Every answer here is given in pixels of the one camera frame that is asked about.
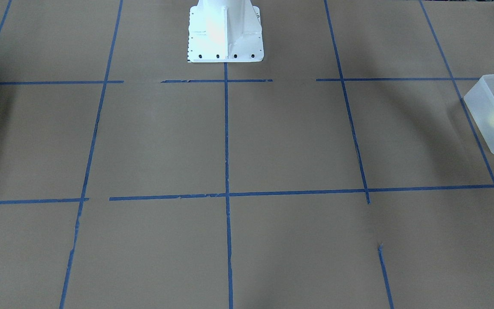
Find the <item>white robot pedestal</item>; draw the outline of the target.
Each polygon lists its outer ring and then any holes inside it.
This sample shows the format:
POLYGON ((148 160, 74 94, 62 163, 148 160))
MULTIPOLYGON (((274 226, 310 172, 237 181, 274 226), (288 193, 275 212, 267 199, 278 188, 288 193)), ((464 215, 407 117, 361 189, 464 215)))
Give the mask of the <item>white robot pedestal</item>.
POLYGON ((199 0, 191 6, 188 62, 250 63, 264 58, 261 14, 250 0, 199 0))

